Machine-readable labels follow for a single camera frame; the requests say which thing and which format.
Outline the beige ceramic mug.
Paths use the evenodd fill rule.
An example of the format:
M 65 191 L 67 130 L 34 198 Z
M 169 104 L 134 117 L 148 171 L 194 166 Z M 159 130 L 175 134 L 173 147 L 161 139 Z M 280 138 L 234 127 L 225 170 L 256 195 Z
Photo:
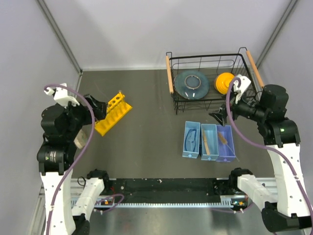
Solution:
M 86 133 L 81 129 L 74 139 L 74 144 L 78 149 L 82 149 L 88 141 Z

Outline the yellow test tube rack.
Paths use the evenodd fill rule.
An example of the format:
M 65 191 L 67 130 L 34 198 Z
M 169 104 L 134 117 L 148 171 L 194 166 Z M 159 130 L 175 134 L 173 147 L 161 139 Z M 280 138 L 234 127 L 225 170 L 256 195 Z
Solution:
M 104 120 L 97 121 L 95 130 L 105 136 L 133 107 L 125 101 L 125 95 L 115 95 L 107 105 L 107 115 Z

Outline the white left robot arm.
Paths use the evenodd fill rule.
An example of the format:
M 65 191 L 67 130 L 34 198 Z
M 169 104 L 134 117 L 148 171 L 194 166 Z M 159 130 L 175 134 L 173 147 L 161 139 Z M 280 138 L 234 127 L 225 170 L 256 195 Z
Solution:
M 42 112 L 43 144 L 37 153 L 39 172 L 45 188 L 47 235 L 87 235 L 90 216 L 100 194 L 110 191 L 106 171 L 93 170 L 75 205 L 71 203 L 71 177 L 77 146 L 74 142 L 82 127 L 104 120 L 107 104 L 91 95 L 83 106 L 75 98 L 55 104 Z

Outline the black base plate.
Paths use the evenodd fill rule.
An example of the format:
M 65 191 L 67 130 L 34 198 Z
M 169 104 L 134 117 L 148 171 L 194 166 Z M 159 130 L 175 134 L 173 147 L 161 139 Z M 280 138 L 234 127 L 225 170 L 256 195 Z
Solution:
M 121 193 L 126 202 L 217 202 L 218 197 L 244 195 L 228 180 L 216 178 L 118 178 L 105 182 L 101 196 Z

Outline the light blue bin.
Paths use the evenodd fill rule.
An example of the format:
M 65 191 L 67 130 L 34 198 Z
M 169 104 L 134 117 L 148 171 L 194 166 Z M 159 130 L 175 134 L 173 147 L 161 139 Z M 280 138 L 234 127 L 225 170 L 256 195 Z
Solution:
M 196 150 L 195 152 L 188 152 L 184 150 L 184 140 L 183 140 L 183 152 L 182 156 L 186 158 L 193 158 L 196 159 L 200 154 L 200 138 L 201 138 L 201 123 L 200 122 L 193 122 L 193 121 L 186 121 L 185 128 L 184 128 L 184 139 L 190 129 L 197 129 L 197 137 L 196 137 Z
M 202 129 L 206 133 L 207 142 L 210 150 L 210 155 L 206 154 L 203 138 Z M 202 161 L 216 161 L 219 155 L 218 150 L 218 136 L 217 136 L 217 125 L 216 124 L 201 124 L 201 160 Z

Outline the wire test tube brush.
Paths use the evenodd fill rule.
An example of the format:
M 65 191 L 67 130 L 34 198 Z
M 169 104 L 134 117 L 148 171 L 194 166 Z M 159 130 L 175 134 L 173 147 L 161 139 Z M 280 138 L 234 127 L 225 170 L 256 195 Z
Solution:
M 232 135 L 230 135 L 230 141 L 227 139 L 227 137 L 228 137 L 227 133 L 218 131 L 219 157 L 217 161 L 231 162 L 235 159 L 237 161 L 240 161 L 235 154 Z

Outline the black wire basket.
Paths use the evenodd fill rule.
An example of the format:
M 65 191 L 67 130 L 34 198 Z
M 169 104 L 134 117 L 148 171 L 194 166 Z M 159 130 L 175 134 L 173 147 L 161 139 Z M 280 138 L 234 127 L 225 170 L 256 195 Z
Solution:
M 246 47 L 236 53 L 174 56 L 166 52 L 168 86 L 176 113 L 211 111 L 224 102 L 228 84 L 236 75 L 251 80 L 244 98 L 260 98 L 262 88 L 253 71 L 252 56 Z

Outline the yellow ribbed bowl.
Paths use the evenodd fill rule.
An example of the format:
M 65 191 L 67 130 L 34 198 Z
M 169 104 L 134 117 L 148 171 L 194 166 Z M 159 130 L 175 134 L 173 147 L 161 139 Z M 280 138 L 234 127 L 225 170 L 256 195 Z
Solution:
M 220 75 L 216 77 L 214 81 L 215 89 L 221 94 L 226 94 L 229 84 L 234 77 L 235 75 L 229 72 L 221 73 Z

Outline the light blue left bin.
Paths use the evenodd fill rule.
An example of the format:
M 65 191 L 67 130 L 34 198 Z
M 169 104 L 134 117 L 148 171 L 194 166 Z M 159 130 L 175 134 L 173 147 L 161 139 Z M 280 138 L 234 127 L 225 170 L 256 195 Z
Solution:
M 184 150 L 184 140 L 183 140 L 183 152 L 182 156 L 186 158 L 193 158 L 196 159 L 200 154 L 200 138 L 201 138 L 201 123 L 200 122 L 193 122 L 193 121 L 186 121 L 185 128 L 184 128 L 184 139 L 190 129 L 197 129 L 197 137 L 196 137 L 196 150 L 195 152 L 188 152 Z

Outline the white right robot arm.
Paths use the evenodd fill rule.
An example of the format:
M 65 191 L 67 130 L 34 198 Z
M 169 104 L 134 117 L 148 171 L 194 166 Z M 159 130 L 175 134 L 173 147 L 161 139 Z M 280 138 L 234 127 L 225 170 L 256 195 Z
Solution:
M 313 207 L 305 190 L 300 164 L 300 135 L 296 123 L 285 116 L 287 91 L 279 85 L 266 85 L 260 100 L 249 102 L 243 99 L 246 90 L 238 82 L 231 83 L 225 94 L 225 104 L 211 116 L 220 124 L 229 118 L 232 128 L 245 142 L 268 152 L 277 196 L 261 185 L 250 170 L 241 168 L 231 172 L 228 188 L 235 194 L 244 192 L 252 200 L 269 232 L 311 229 Z M 264 144 L 253 142 L 240 132 L 234 123 L 238 116 L 257 123 Z

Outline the light blue middle bin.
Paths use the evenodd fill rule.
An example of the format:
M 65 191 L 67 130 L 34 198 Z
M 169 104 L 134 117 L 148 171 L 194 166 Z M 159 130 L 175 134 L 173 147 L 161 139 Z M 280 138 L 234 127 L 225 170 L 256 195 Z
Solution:
M 203 138 L 202 129 L 206 133 L 207 142 L 210 150 L 210 155 L 206 154 Z M 202 161 L 216 161 L 219 155 L 218 150 L 218 136 L 217 136 L 217 125 L 216 124 L 201 124 L 201 160 Z

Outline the blue safety goggles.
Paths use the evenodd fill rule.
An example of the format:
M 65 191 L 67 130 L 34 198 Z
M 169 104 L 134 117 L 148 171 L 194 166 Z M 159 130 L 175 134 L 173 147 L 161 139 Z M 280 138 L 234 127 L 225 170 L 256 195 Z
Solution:
M 197 129 L 190 129 L 184 139 L 184 150 L 195 152 L 196 150 Z

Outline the wooden test tube holder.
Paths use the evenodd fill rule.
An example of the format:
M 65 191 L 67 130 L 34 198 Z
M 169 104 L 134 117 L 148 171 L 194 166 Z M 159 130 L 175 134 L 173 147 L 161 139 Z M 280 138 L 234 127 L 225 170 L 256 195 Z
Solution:
M 209 150 L 209 146 L 208 146 L 208 142 L 207 142 L 206 133 L 203 129 L 202 129 L 202 138 L 203 138 L 203 143 L 204 143 L 206 154 L 210 155 L 210 150 Z

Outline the blue ceramic plate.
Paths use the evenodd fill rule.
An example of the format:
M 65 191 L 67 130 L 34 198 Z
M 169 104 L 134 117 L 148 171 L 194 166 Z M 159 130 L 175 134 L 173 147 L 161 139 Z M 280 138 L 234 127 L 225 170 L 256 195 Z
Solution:
M 174 88 L 183 98 L 198 100 L 208 94 L 210 83 L 204 73 L 197 70 L 186 70 L 174 78 Z

